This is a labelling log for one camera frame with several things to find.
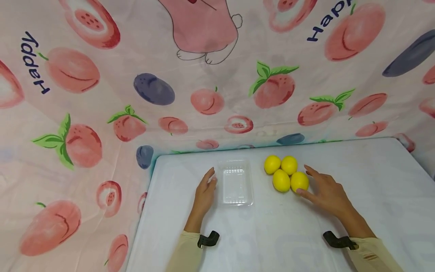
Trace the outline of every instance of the white table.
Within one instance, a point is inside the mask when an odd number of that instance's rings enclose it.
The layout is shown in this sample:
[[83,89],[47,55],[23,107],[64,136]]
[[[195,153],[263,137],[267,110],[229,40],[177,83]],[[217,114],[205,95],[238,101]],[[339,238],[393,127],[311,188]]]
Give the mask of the white table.
[[221,237],[205,249],[200,271],[353,271],[322,237],[346,235],[336,219],[274,190],[263,170],[271,154],[331,174],[405,271],[435,271],[435,183],[397,140],[383,138],[159,157],[127,272],[165,270],[200,179],[219,160],[237,158],[250,160],[254,204],[209,211],[202,233]]

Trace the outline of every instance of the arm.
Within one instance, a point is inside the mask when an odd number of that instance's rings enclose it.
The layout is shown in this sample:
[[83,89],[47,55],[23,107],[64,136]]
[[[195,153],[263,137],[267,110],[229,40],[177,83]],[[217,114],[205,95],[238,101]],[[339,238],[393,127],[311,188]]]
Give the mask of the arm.
[[187,219],[184,231],[172,253],[166,272],[198,271],[202,257],[202,249],[198,247],[202,220],[214,201],[214,190],[217,179],[214,168],[208,170],[195,192],[195,201]]
[[358,272],[403,272],[384,244],[352,206],[343,186],[330,176],[305,166],[307,174],[317,182],[319,192],[314,195],[298,189],[297,193],[314,205],[331,213],[341,222],[356,249],[348,248],[349,256]]

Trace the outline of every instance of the plastic tray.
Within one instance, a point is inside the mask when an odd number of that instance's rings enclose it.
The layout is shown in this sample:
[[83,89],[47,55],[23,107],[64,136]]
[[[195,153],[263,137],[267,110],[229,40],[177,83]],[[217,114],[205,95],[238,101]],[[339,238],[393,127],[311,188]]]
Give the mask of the plastic tray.
[[220,161],[217,168],[218,205],[251,206],[254,201],[249,161]]

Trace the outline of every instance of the beige sleeve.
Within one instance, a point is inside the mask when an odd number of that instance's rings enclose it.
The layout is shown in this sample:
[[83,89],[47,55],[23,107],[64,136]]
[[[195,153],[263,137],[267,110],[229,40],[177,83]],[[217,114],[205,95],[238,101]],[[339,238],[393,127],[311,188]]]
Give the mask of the beige sleeve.
[[348,248],[349,256],[358,272],[403,272],[388,249],[378,238],[350,238],[356,250]]
[[166,272],[196,272],[202,257],[198,247],[199,233],[185,232],[180,235]]

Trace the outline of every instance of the yellow lemon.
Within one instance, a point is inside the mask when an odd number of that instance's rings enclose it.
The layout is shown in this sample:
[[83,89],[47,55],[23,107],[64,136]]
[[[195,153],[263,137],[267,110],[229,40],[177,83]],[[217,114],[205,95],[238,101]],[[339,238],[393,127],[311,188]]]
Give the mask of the yellow lemon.
[[293,175],[298,170],[298,162],[292,156],[286,156],[282,159],[281,169],[288,175]]
[[283,193],[287,192],[288,190],[290,190],[290,178],[281,169],[278,169],[273,174],[273,187],[275,187],[275,189],[277,191],[280,191],[280,192],[283,192]]
[[305,173],[296,172],[291,175],[291,189],[296,193],[298,188],[308,190],[310,182],[308,181],[308,177]]
[[264,161],[264,170],[269,175],[275,173],[275,171],[277,171],[280,168],[280,166],[281,166],[281,159],[275,155],[270,155]]

